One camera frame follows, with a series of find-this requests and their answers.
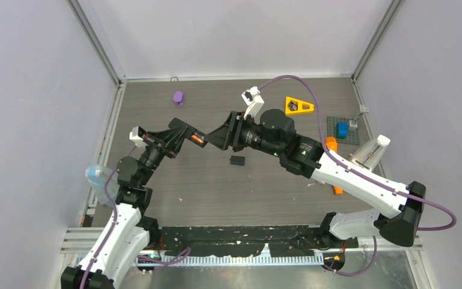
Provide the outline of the black remote control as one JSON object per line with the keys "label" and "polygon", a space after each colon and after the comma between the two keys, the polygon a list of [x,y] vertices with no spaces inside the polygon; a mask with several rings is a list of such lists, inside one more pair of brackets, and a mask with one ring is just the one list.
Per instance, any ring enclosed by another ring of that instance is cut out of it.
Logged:
{"label": "black remote control", "polygon": [[[185,128],[183,132],[183,136],[191,141],[192,143],[196,144],[197,146],[203,148],[207,145],[207,141],[205,140],[206,134],[203,132],[199,131],[195,127],[191,126],[190,124],[184,122],[183,120],[178,119],[177,117],[173,118],[170,123],[168,124],[168,127],[173,129],[173,128],[178,128],[182,127]],[[197,143],[195,140],[191,138],[192,135],[197,135],[198,137],[202,138],[204,140],[203,144]]]}

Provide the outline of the black remote battery cover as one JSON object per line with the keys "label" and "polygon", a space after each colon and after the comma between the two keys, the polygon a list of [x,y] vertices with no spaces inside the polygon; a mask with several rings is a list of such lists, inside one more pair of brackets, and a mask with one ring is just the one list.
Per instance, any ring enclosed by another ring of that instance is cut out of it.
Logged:
{"label": "black remote battery cover", "polygon": [[232,155],[230,157],[230,164],[235,166],[244,166],[245,165],[245,157]]}

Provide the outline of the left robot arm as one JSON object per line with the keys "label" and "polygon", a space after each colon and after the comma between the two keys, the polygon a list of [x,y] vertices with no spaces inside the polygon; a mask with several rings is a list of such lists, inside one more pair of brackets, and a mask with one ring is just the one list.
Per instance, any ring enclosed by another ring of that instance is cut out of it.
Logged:
{"label": "left robot arm", "polygon": [[154,249],[161,239],[158,221],[144,214],[153,193],[148,181],[165,157],[177,157],[184,140],[200,147],[206,144],[198,130],[177,119],[160,132],[136,126],[129,138],[144,152],[138,159],[123,157],[111,172],[119,185],[116,197],[104,192],[111,217],[84,259],[64,269],[61,288],[119,288],[140,252]]}

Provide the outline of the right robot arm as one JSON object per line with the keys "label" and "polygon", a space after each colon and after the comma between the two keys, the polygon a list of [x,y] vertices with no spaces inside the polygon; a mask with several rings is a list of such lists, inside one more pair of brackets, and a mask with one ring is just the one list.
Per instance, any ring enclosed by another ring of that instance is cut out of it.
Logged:
{"label": "right robot arm", "polygon": [[339,187],[372,207],[355,213],[328,213],[319,231],[327,247],[367,236],[381,236],[403,247],[414,244],[424,210],[416,198],[425,197],[426,187],[417,181],[409,185],[390,181],[343,159],[321,142],[297,134],[294,120],[281,110],[266,110],[259,123],[232,111],[205,141],[223,151],[249,147],[273,155],[288,172]]}

